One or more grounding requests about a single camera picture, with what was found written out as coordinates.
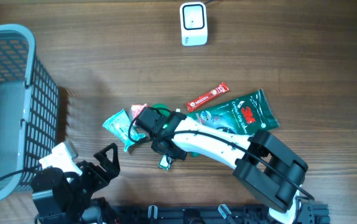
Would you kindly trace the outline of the small green white box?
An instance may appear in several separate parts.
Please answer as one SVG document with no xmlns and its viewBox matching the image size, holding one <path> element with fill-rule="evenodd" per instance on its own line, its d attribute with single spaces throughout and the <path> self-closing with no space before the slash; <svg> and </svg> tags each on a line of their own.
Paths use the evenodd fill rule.
<svg viewBox="0 0 357 224">
<path fill-rule="evenodd" d="M 168 171 L 170 169 L 171 162 L 172 162 L 172 158 L 171 157 L 169 157 L 167 155 L 163 155 L 161 160 L 160 160 L 160 162 L 159 162 L 158 167 L 160 169 Z"/>
</svg>

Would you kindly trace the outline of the green lidded jar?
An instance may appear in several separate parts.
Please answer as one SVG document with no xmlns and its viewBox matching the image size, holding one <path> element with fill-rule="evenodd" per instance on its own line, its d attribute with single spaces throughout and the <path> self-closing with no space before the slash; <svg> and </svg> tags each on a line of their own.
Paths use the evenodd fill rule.
<svg viewBox="0 0 357 224">
<path fill-rule="evenodd" d="M 162 103 L 157 103 L 152 105 L 153 108 L 156 108 L 156 111 L 166 117 L 168 117 L 170 115 L 170 110 L 169 107 L 166 106 L 165 104 Z"/>
</svg>

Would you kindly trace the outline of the light green wipes packet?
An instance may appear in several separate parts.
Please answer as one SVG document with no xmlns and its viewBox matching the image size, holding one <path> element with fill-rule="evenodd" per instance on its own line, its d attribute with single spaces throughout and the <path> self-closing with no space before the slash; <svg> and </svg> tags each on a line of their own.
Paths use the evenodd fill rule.
<svg viewBox="0 0 357 224">
<path fill-rule="evenodd" d="M 124 152 L 128 152 L 129 147 L 135 144 L 132 140 L 139 141 L 146 136 L 145 134 L 138 133 L 133 127 L 129 130 L 130 124 L 131 121 L 128 114 L 122 109 L 108 118 L 102 125 L 102 127 L 113 133 L 124 143 Z"/>
</svg>

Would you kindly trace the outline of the red white small packet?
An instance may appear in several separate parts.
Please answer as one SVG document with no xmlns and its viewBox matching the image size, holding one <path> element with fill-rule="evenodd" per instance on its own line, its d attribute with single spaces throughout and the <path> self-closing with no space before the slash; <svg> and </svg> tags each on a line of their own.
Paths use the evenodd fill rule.
<svg viewBox="0 0 357 224">
<path fill-rule="evenodd" d="M 134 118 L 136 118 L 141 111 L 147 107 L 147 104 L 143 104 L 143 105 L 131 105 L 131 108 L 129 110 L 129 117 L 131 120 L 133 120 Z"/>
</svg>

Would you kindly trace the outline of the red Nescafe sachet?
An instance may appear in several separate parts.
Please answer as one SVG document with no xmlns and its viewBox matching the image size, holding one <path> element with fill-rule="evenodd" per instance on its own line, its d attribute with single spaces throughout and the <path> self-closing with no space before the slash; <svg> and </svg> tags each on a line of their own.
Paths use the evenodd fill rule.
<svg viewBox="0 0 357 224">
<path fill-rule="evenodd" d="M 191 113 L 198 109 L 199 107 L 203 106 L 207 102 L 215 99 L 216 97 L 229 92 L 229 88 L 225 82 L 220 83 L 217 87 L 214 89 L 208 91 L 207 93 L 195 98 L 194 100 L 191 100 L 186 103 L 187 110 Z"/>
</svg>

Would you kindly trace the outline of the green 3M gloves packet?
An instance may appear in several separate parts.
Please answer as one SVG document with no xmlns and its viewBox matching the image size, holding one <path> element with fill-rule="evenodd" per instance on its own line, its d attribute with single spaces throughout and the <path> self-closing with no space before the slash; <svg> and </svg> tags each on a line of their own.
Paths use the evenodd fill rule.
<svg viewBox="0 0 357 224">
<path fill-rule="evenodd" d="M 254 135 L 259 129 L 269 131 L 279 127 L 263 90 L 188 113 L 187 116 L 210 128 L 240 135 Z"/>
</svg>

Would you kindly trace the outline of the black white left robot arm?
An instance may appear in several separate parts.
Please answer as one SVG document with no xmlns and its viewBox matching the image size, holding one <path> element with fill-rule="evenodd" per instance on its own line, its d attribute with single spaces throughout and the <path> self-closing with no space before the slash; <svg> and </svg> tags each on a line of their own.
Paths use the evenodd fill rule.
<svg viewBox="0 0 357 224">
<path fill-rule="evenodd" d="M 52 149 L 40 160 L 42 170 L 32 179 L 36 223 L 120 223 L 105 198 L 92 195 L 107 187 L 120 173 L 115 143 L 94 154 L 99 162 L 75 163 L 78 152 L 70 141 Z"/>
</svg>

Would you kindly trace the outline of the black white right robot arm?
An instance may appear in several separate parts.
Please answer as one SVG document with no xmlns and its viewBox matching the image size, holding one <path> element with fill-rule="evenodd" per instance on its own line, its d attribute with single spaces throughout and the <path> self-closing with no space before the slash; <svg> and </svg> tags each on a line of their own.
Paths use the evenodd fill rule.
<svg viewBox="0 0 357 224">
<path fill-rule="evenodd" d="M 189 152 L 197 152 L 231 168 L 278 222 L 295 223 L 301 196 L 313 199 L 302 187 L 307 163 L 268 131 L 252 136 L 225 133 L 182 113 L 165 116 L 154 108 L 140 122 L 152 139 L 152 149 L 169 162 L 184 161 Z"/>
</svg>

